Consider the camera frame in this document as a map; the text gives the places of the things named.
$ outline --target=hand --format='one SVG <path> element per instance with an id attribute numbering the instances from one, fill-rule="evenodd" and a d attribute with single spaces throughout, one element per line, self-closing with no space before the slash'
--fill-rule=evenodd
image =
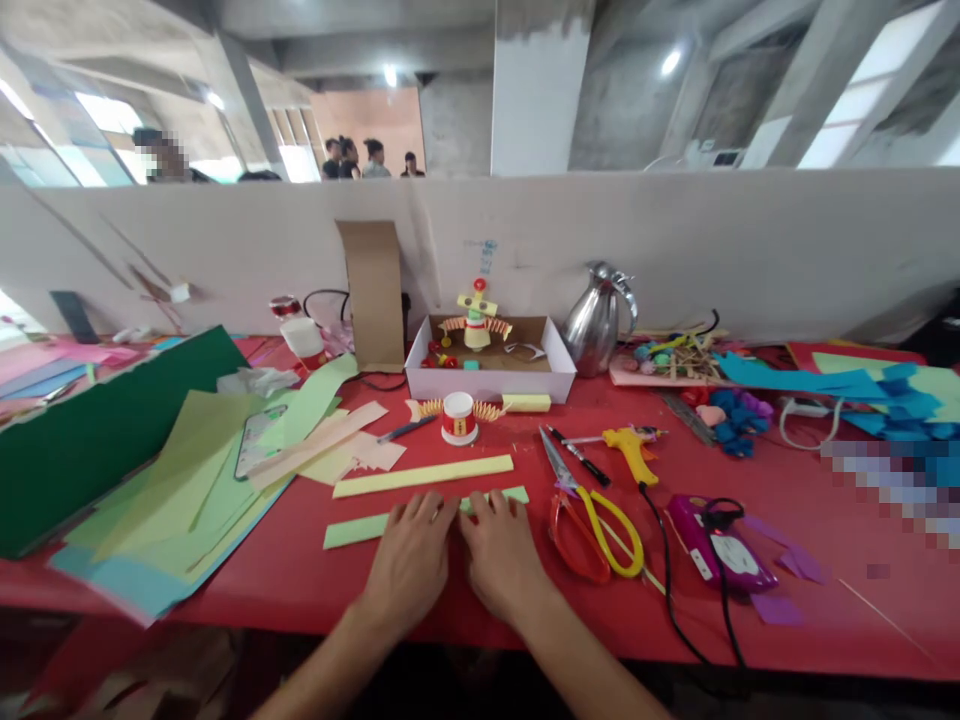
<path id="1" fill-rule="evenodd" d="M 431 491 L 390 512 L 357 606 L 397 642 L 426 617 L 447 584 L 447 531 L 459 507 L 459 498 L 444 502 Z"/>
<path id="2" fill-rule="evenodd" d="M 470 550 L 470 584 L 487 609 L 517 629 L 524 610 L 536 611 L 556 591 L 533 545 L 527 510 L 503 493 L 470 495 L 477 523 L 460 513 L 460 531 Z"/>

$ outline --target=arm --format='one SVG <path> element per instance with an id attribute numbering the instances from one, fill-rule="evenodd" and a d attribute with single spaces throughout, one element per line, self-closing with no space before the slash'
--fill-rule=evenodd
<path id="1" fill-rule="evenodd" d="M 254 720 L 327 720 L 344 713 L 447 582 L 447 531 L 459 499 L 414 495 L 390 513 L 363 593 Z"/>
<path id="2" fill-rule="evenodd" d="M 540 669 L 579 720 L 669 718 L 611 655 L 547 577 L 523 505 L 473 493 L 477 523 L 460 515 L 470 550 L 470 582 L 484 605 L 523 638 Z"/>

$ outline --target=white partition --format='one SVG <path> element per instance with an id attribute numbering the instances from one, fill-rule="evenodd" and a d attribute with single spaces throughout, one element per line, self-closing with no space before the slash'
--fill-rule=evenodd
<path id="1" fill-rule="evenodd" d="M 490 258 L 489 298 L 510 315 L 562 322 L 586 287 L 583 264 L 636 276 L 641 324 L 696 322 L 717 308 L 752 340 L 842 335 L 931 288 L 960 283 L 960 171 L 568 174 L 475 180 L 27 191 L 0 188 L 0 288 L 55 331 L 49 290 L 76 290 L 102 331 L 170 330 L 31 193 L 67 218 L 132 287 L 157 280 L 113 225 L 169 280 L 201 296 L 193 329 L 276 331 L 267 302 L 346 289 L 335 220 L 392 220 L 411 324 L 455 311 Z"/>

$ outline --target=pink device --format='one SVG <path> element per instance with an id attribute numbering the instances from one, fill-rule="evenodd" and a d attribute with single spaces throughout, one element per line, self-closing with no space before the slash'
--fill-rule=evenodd
<path id="1" fill-rule="evenodd" d="M 674 495 L 667 503 L 667 514 L 673 523 L 684 550 L 693 560 L 704 581 L 712 588 L 720 589 L 720 574 L 713 551 L 707 544 L 711 540 L 717 555 L 726 566 L 727 587 L 732 593 L 760 593 L 777 587 L 780 581 L 770 572 L 733 528 L 707 534 L 703 526 L 703 510 L 712 498 L 696 495 Z"/>

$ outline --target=glue gun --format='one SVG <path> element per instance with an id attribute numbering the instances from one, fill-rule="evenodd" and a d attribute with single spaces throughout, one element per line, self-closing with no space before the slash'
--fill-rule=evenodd
<path id="1" fill-rule="evenodd" d="M 650 472 L 647 460 L 656 460 L 657 456 L 644 447 L 647 443 L 655 442 L 658 437 L 666 434 L 666 430 L 657 430 L 654 427 L 625 427 L 619 430 L 604 430 L 601 437 L 574 438 L 564 444 L 581 444 L 600 442 L 601 440 L 615 450 L 623 453 L 630 466 L 630 472 L 637 484 L 656 485 L 660 478 Z"/>

